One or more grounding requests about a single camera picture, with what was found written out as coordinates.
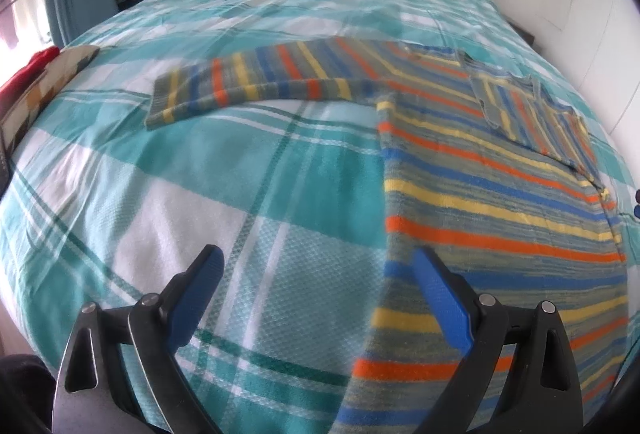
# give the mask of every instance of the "bedsheet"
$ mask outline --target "bedsheet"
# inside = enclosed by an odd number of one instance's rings
[[[628,170],[580,95],[490,0],[146,0],[76,40],[102,50],[21,143],[0,202],[2,299],[48,364],[82,302],[129,304],[217,243],[238,263],[209,326],[178,352],[188,381],[227,433],[331,427],[383,278],[374,111],[272,101],[152,132],[143,119],[171,68],[334,35],[461,48],[541,78],[585,117],[638,282]]]

